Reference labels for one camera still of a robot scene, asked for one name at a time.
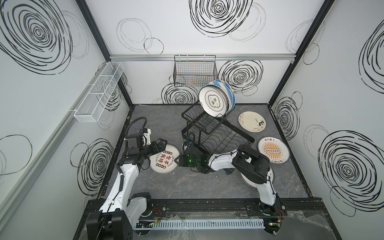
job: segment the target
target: black wire basket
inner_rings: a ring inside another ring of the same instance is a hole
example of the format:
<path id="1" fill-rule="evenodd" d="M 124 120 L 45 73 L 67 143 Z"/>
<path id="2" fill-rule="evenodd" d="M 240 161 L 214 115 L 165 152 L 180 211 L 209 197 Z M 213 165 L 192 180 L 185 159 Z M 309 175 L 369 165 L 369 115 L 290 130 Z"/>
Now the black wire basket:
<path id="1" fill-rule="evenodd" d="M 174 86 L 204 87 L 218 79 L 215 55 L 175 55 Z"/>
<path id="2" fill-rule="evenodd" d="M 241 129 L 233 126 L 228 120 L 223 120 L 212 134 L 207 134 L 201 128 L 190 123 L 182 131 L 184 139 L 187 139 L 189 133 L 189 141 L 193 141 L 202 153 L 205 154 L 221 154 L 237 149 L 240 144 L 251 146 L 255 139 L 243 132 Z"/>
<path id="3" fill-rule="evenodd" d="M 200 105 L 200 101 L 197 101 L 185 110 L 181 116 L 187 120 L 187 124 L 196 126 L 204 133 L 210 135 L 221 125 L 231 111 L 220 118 L 212 117 L 204 111 L 203 107 Z"/>

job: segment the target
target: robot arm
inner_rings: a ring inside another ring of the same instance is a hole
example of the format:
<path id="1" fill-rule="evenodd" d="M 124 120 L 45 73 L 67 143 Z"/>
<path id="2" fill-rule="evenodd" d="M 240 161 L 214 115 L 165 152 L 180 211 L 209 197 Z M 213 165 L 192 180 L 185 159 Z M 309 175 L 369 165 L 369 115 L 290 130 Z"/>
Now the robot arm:
<path id="1" fill-rule="evenodd" d="M 126 137 L 128 146 L 122 158 L 115 164 L 118 175 L 106 201 L 99 212 L 88 215 L 86 226 L 89 240 L 129 239 L 139 217 L 150 212 L 150 195 L 135 194 L 127 206 L 132 186 L 139 175 L 144 159 L 165 150 L 167 141 L 158 139 L 150 142 L 150 129 L 142 128 L 138 134 Z"/>
<path id="2" fill-rule="evenodd" d="M 268 176 L 269 165 L 268 157 L 245 145 L 240 145 L 232 152 L 213 154 L 208 160 L 208 166 L 214 171 L 236 168 L 254 182 L 260 195 L 260 201 L 264 204 L 261 206 L 261 210 L 266 215 L 270 215 L 271 211 L 276 211 L 274 205 L 276 197 L 278 197 Z"/>

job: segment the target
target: wire basket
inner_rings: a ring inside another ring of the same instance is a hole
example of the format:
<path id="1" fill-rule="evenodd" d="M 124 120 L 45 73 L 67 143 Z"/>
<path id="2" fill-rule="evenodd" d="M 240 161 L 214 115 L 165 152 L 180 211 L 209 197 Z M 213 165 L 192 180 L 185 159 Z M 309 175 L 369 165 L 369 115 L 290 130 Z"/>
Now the wire basket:
<path id="1" fill-rule="evenodd" d="M 253 137 L 230 124 L 228 120 L 224 120 L 212 134 L 206 134 L 197 126 L 188 124 L 181 131 L 181 135 L 187 139 L 190 132 L 193 134 L 189 141 L 193 141 L 194 146 L 205 154 L 230 152 L 237 149 L 240 144 L 251 146 L 255 141 Z"/>
<path id="2" fill-rule="evenodd" d="M 206 134 L 210 135 L 220 126 L 231 111 L 227 112 L 220 118 L 215 118 L 205 112 L 203 107 L 200 105 L 200 101 L 197 101 L 192 106 L 187 108 L 181 116 L 188 121 L 188 124 L 192 124 Z"/>
<path id="3" fill-rule="evenodd" d="M 204 87 L 218 79 L 215 55 L 175 55 L 174 86 Z"/>
<path id="4" fill-rule="evenodd" d="M 74 117 L 79 122 L 97 122 L 124 71 L 122 62 L 108 62 L 92 85 Z"/>

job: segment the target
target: plate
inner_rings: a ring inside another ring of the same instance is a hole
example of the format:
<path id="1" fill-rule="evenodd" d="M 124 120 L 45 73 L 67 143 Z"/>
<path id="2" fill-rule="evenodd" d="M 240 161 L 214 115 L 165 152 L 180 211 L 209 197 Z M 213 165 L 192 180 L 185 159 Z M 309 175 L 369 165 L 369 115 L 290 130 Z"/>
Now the plate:
<path id="1" fill-rule="evenodd" d="M 231 86 L 227 82 L 224 82 L 224 81 L 222 81 L 220 79 L 218 79 L 216 81 L 224 83 L 227 86 L 227 88 L 229 89 L 229 91 L 231 92 L 231 94 L 233 96 L 233 105 L 232 105 L 232 108 L 231 108 L 231 110 L 232 110 L 235 107 L 235 103 L 236 103 L 235 93 L 233 92 L 233 89 L 231 88 Z"/>
<path id="2" fill-rule="evenodd" d="M 149 160 L 151 161 L 150 166 L 153 171 L 160 174 L 172 172 L 177 168 L 175 159 L 179 155 L 180 152 L 175 146 L 167 144 L 165 151 L 149 157 Z"/>
<path id="3" fill-rule="evenodd" d="M 199 92 L 199 100 L 204 111 L 213 117 L 221 117 L 227 111 L 225 97 L 213 86 L 204 86 Z"/>
<path id="4" fill-rule="evenodd" d="M 220 94 L 225 98 L 225 101 L 227 103 L 227 111 L 226 111 L 226 113 L 227 113 L 229 111 L 229 107 L 230 107 L 228 95 L 225 94 L 224 90 L 220 86 L 214 85 L 213 82 L 210 82 L 208 85 L 212 88 L 217 89 L 220 92 Z"/>
<path id="5" fill-rule="evenodd" d="M 259 152 L 266 155 L 271 163 L 283 164 L 290 157 L 287 146 L 275 137 L 263 137 L 258 144 Z"/>
<path id="6" fill-rule="evenodd" d="M 240 125 L 249 132 L 261 132 L 265 129 L 265 119 L 255 112 L 243 112 L 239 115 Z"/>
<path id="7" fill-rule="evenodd" d="M 271 169 L 269 170 L 268 172 L 268 176 L 271 177 L 271 182 L 273 183 L 273 180 L 275 179 L 275 173 L 273 172 L 273 169 L 271 167 Z M 243 180 L 251 187 L 254 187 L 254 188 L 257 188 L 256 186 L 256 183 L 252 182 L 251 180 L 249 180 L 246 176 L 244 176 L 243 174 L 241 174 L 241 177 L 243 178 Z"/>
<path id="8" fill-rule="evenodd" d="M 233 96 L 232 96 L 232 93 L 231 93 L 230 89 L 224 83 L 222 83 L 221 81 L 213 81 L 212 83 L 214 85 L 220 87 L 223 90 L 223 92 L 225 93 L 225 95 L 227 96 L 227 98 L 229 100 L 229 109 L 228 110 L 232 110 L 232 107 L 233 107 Z"/>

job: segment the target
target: dish rack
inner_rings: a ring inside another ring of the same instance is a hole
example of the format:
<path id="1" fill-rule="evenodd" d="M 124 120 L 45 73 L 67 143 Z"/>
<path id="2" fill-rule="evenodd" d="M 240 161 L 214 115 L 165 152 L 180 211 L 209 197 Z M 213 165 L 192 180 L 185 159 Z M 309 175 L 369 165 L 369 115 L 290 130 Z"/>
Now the dish rack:
<path id="1" fill-rule="evenodd" d="M 231 111 L 220 118 L 212 117 L 204 111 L 200 101 L 197 101 L 185 110 L 181 116 L 187 120 L 187 124 L 195 126 L 205 134 L 210 135 L 224 122 Z"/>
<path id="2" fill-rule="evenodd" d="M 221 121 L 211 134 L 204 132 L 198 125 L 189 123 L 181 131 L 181 135 L 187 139 L 190 132 L 193 132 L 195 137 L 190 136 L 189 140 L 205 154 L 230 152 L 237 149 L 240 144 L 251 146 L 255 142 L 253 137 L 233 126 L 226 119 Z"/>

